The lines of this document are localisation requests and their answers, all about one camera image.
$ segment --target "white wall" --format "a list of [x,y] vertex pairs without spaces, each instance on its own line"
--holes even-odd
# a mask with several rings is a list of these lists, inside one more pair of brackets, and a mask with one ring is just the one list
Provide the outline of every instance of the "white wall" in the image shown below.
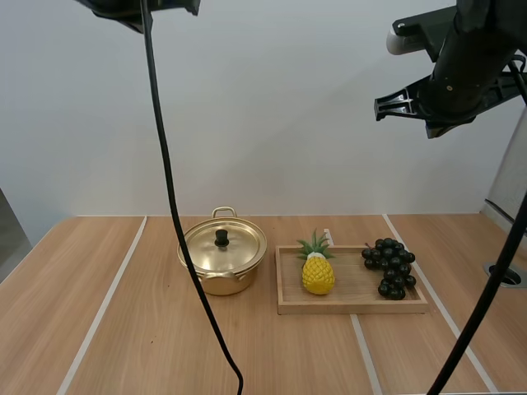
[[516,217],[527,189],[527,111],[518,122],[488,198]]
[[[432,70],[393,20],[451,1],[203,0],[154,15],[184,214],[477,211],[519,100],[427,140],[373,99]],[[32,242],[66,216],[167,214],[142,37],[73,0],[6,2],[0,186]]]

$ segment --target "pot handle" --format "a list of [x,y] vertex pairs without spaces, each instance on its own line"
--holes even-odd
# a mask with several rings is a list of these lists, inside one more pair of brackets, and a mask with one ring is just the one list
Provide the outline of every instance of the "pot handle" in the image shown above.
[[233,217],[238,217],[234,208],[223,206],[214,209],[214,211],[212,212],[212,218],[216,218],[216,214],[218,211],[230,211]]
[[205,281],[210,281],[210,280],[214,280],[217,278],[226,278],[226,279],[238,282],[244,277],[245,275],[237,277],[236,274],[234,274],[233,272],[223,272],[223,273],[208,273],[204,275],[203,277],[201,277],[199,280],[201,282],[205,282]]

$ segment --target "table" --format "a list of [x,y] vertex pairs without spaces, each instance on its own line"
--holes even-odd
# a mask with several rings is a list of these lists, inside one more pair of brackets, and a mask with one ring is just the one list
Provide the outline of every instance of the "table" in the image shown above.
[[[257,280],[209,297],[245,394],[426,392],[506,237],[479,214],[246,218],[268,237]],[[278,316],[274,246],[314,228],[336,245],[397,233],[429,282],[430,313]],[[177,245],[168,217],[56,225],[0,284],[0,393],[236,393]],[[527,390],[525,306],[527,290],[500,289],[446,392]]]

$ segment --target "metal pot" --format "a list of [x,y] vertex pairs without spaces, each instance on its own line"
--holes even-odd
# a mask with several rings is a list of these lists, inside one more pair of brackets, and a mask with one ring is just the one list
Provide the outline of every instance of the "metal pot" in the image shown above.
[[[217,217],[219,211],[232,216]],[[184,235],[203,290],[211,295],[231,295],[247,288],[265,255],[267,240],[252,222],[242,220],[231,207],[218,207],[210,220]],[[186,266],[178,247],[178,257]]]

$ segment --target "yellow pineapple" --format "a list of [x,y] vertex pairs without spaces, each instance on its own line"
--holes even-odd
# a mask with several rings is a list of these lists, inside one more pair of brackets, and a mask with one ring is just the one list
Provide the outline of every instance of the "yellow pineapple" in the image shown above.
[[333,255],[328,253],[326,249],[328,244],[325,235],[316,237],[316,230],[313,232],[311,244],[304,240],[297,240],[302,244],[301,256],[304,259],[304,267],[302,268],[302,283],[304,287],[316,295],[326,295],[329,293],[335,284],[335,275],[333,268],[328,262],[328,258]]

